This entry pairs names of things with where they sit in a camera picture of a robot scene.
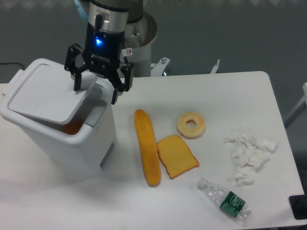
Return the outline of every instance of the blue led light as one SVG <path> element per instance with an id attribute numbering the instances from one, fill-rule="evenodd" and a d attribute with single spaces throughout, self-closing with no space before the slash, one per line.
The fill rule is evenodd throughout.
<path id="1" fill-rule="evenodd" d="M 98 37 L 96 37 L 96 45 L 101 46 L 102 45 L 102 40 L 100 40 Z"/>

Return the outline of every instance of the plastic water bottle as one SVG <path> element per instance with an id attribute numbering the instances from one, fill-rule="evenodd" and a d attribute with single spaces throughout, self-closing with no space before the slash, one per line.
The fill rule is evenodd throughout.
<path id="1" fill-rule="evenodd" d="M 250 206 L 229 189 L 200 178 L 197 187 L 202 190 L 213 203 L 232 217 L 245 221 L 251 213 Z"/>

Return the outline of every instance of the green bottle label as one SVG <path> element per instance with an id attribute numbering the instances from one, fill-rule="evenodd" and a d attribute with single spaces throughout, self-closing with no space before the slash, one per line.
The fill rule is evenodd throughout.
<path id="1" fill-rule="evenodd" d="M 244 200 L 230 191 L 225 200 L 221 203 L 220 208 L 231 216 L 236 217 L 239 211 L 241 211 L 243 208 L 244 204 Z"/>

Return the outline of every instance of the trash can lid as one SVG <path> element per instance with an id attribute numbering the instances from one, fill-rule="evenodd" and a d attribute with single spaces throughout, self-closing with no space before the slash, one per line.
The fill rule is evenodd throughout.
<path id="1" fill-rule="evenodd" d="M 24 72 L 30 73 L 28 76 L 21 76 L 27 80 L 10 102 L 9 109 L 61 125 L 72 119 L 97 80 L 93 73 L 84 72 L 82 88 L 75 92 L 71 74 L 63 65 L 50 61 L 28 68 L 34 69 Z"/>

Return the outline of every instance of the gray wall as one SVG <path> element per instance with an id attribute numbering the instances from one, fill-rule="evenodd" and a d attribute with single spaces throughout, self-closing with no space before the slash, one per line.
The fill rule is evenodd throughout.
<path id="1" fill-rule="evenodd" d="M 0 8 L 0 62 L 28 66 L 37 58 L 64 63 L 67 47 L 84 45 L 86 24 L 73 0 L 24 0 Z M 30 8 L 29 2 L 40 2 Z M 171 59 L 169 74 L 262 70 L 269 74 L 282 117 L 307 82 L 307 1 L 145 0 L 158 24 L 152 62 Z M 18 66 L 0 66 L 0 83 Z M 295 159 L 307 168 L 307 112 L 288 128 Z"/>

